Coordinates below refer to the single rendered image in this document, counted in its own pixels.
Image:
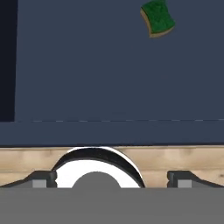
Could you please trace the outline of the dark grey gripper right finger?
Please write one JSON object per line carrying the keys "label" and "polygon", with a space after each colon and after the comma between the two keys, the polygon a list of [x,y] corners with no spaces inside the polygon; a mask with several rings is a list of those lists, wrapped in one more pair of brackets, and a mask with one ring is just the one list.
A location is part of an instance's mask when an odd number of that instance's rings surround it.
{"label": "dark grey gripper right finger", "polygon": [[191,171],[168,171],[167,187],[172,188],[194,188],[194,187],[218,187],[224,188],[224,185],[218,185],[204,180],[193,174]]}

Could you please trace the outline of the round white and black object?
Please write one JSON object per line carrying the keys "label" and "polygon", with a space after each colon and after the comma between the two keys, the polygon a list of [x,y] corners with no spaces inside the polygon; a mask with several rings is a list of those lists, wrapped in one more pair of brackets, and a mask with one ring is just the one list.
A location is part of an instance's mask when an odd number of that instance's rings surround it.
{"label": "round white and black object", "polygon": [[136,165],[119,150],[109,147],[75,147],[62,156],[56,165],[52,168],[54,171],[59,172],[61,167],[69,165],[72,162],[84,161],[86,164],[82,168],[85,170],[89,168],[92,172],[98,165],[105,164],[111,165],[128,177],[133,182],[134,187],[145,188],[142,175]]}

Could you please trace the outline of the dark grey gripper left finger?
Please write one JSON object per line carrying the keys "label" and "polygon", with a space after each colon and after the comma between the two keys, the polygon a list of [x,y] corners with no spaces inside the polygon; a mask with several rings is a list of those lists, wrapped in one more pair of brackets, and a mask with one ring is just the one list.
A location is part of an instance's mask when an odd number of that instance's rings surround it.
{"label": "dark grey gripper left finger", "polygon": [[11,182],[6,185],[0,185],[0,188],[56,188],[56,171],[34,171],[26,178]]}

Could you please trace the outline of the green sponge with tan base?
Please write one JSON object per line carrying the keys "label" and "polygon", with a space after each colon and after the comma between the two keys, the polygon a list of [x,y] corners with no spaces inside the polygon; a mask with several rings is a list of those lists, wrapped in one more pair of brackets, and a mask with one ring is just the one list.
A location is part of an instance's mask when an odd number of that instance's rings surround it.
{"label": "green sponge with tan base", "polygon": [[147,25],[150,38],[162,37],[175,27],[165,0],[150,0],[141,6],[140,14]]}

